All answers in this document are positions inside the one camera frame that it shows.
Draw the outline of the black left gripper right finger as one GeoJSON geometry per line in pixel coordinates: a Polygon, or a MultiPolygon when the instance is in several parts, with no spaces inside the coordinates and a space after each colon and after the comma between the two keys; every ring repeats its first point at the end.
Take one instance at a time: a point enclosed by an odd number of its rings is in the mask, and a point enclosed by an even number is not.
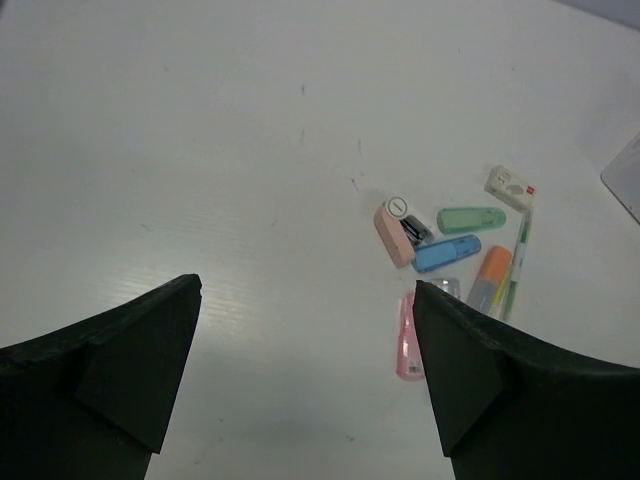
{"type": "Polygon", "coordinates": [[[413,316],[458,479],[635,479],[639,372],[481,314],[421,281],[413,316]]]}

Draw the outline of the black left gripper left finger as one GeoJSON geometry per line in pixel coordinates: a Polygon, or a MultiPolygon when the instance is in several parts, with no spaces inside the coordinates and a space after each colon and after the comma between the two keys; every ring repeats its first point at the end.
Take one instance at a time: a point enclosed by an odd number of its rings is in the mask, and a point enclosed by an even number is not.
{"type": "Polygon", "coordinates": [[[201,288],[198,275],[181,275],[2,348],[2,478],[144,478],[166,437],[201,288]]]}

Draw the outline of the yellow highlighter pen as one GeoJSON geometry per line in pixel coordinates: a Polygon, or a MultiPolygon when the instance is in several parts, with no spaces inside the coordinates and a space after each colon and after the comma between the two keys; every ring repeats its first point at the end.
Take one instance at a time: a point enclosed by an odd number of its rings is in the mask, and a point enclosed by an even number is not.
{"type": "Polygon", "coordinates": [[[501,312],[501,308],[502,308],[502,303],[503,303],[503,298],[504,298],[504,294],[505,294],[505,290],[510,282],[510,277],[511,277],[511,270],[512,268],[509,267],[507,269],[507,271],[505,272],[501,283],[498,287],[498,290],[493,298],[493,302],[491,305],[491,309],[490,309],[490,313],[489,315],[493,318],[498,318],[501,312]]]}

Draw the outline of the green pen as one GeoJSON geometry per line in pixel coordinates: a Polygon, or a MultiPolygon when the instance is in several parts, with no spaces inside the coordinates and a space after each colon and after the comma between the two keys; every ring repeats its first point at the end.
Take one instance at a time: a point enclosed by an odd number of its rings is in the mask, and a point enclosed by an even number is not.
{"type": "Polygon", "coordinates": [[[515,303],[517,288],[519,285],[526,248],[530,236],[532,219],[533,209],[528,209],[522,217],[522,222],[518,234],[518,241],[514,251],[509,282],[505,291],[504,305],[501,312],[501,320],[503,322],[509,321],[515,303]]]}

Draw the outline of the pink translucent case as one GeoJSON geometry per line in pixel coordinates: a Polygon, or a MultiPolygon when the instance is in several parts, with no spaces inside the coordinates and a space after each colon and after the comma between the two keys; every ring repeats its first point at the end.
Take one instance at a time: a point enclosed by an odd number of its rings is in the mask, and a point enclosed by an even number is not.
{"type": "Polygon", "coordinates": [[[405,381],[419,381],[425,378],[414,324],[414,300],[415,293],[407,293],[402,298],[399,308],[396,374],[405,381]]]}

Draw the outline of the orange cap highlighter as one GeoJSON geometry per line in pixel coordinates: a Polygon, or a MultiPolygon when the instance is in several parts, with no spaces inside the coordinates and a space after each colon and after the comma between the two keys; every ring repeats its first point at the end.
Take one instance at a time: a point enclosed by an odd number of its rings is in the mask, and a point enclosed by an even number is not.
{"type": "Polygon", "coordinates": [[[502,246],[492,247],[484,257],[467,297],[467,305],[487,315],[511,262],[512,253],[510,250],[502,246]]]}

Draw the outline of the blue translucent case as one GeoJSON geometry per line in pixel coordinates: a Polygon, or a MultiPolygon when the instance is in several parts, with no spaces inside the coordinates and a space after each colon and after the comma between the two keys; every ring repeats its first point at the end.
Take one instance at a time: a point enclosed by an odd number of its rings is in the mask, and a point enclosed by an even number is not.
{"type": "Polygon", "coordinates": [[[466,235],[419,247],[412,261],[418,273],[426,273],[478,254],[482,249],[476,235],[466,235]]]}

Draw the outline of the green translucent case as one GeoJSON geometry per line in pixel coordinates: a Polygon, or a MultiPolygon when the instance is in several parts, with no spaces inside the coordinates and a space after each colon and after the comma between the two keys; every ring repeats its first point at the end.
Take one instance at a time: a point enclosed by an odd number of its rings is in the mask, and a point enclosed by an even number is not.
{"type": "Polygon", "coordinates": [[[437,213],[437,225],[443,234],[473,233],[501,228],[507,220],[500,208],[444,208],[437,213]]]}

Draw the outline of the pink eraser block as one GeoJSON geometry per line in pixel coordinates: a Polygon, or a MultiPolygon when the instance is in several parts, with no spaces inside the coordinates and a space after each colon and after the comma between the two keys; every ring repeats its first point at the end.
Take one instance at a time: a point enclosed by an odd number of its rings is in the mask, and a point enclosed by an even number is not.
{"type": "Polygon", "coordinates": [[[394,265],[397,268],[409,265],[415,257],[414,248],[401,222],[389,214],[385,204],[378,208],[373,222],[394,265]]]}

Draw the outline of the white eraser box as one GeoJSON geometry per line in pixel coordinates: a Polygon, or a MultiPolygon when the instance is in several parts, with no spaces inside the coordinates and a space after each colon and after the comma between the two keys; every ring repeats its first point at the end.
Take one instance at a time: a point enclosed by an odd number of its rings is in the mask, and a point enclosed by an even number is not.
{"type": "Polygon", "coordinates": [[[484,189],[518,212],[531,209],[536,194],[532,184],[503,166],[491,170],[484,189]]]}

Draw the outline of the white compartment container left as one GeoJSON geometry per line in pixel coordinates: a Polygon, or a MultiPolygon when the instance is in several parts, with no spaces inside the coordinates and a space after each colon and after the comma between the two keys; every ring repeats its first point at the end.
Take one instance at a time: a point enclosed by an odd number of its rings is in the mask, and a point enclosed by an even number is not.
{"type": "Polygon", "coordinates": [[[600,179],[625,210],[639,222],[640,134],[604,168],[600,179]]]}

